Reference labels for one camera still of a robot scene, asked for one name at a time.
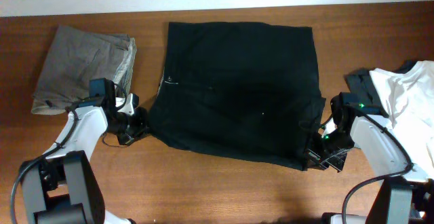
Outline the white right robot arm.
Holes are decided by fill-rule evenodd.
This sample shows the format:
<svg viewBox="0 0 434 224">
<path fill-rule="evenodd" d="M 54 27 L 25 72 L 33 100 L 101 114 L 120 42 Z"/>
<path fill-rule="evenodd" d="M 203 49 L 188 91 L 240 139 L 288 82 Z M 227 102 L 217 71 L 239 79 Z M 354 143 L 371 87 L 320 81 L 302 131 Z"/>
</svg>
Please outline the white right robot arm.
<svg viewBox="0 0 434 224">
<path fill-rule="evenodd" d="M 358 146 L 375 176 L 354 186 L 339 213 L 325 212 L 321 222 L 332 223 L 432 223 L 433 177 L 410 157 L 387 128 L 389 116 L 379 106 L 363 104 L 355 94 L 341 92 L 331 100 L 331 132 L 313 133 L 304 150 L 308 166 L 342 171 L 347 153 Z M 353 194 L 379 182 L 381 187 L 367 216 L 348 214 Z"/>
</svg>

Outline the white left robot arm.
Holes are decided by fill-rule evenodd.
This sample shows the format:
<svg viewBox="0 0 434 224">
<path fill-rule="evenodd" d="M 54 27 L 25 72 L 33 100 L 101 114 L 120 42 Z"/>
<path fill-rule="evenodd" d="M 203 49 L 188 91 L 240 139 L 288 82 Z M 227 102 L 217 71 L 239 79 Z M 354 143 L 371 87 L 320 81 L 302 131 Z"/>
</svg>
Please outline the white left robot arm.
<svg viewBox="0 0 434 224">
<path fill-rule="evenodd" d="M 10 208 L 21 188 L 29 223 L 133 223 L 106 209 L 90 158 L 98 141 L 114 134 L 128 147 L 147 131 L 146 109 L 138 96 L 117 98 L 95 93 L 73 103 L 68 121 L 53 145 L 23 162 L 14 183 Z"/>
</svg>

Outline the black shorts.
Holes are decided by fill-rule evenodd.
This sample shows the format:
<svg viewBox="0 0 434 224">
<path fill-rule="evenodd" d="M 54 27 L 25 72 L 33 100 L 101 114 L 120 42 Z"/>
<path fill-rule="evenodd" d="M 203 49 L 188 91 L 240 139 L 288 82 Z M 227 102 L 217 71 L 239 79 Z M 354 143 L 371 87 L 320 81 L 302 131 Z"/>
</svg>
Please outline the black shorts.
<svg viewBox="0 0 434 224">
<path fill-rule="evenodd" d="M 149 126 L 175 149 L 304 171 L 325 101 L 311 27 L 171 22 Z"/>
</svg>

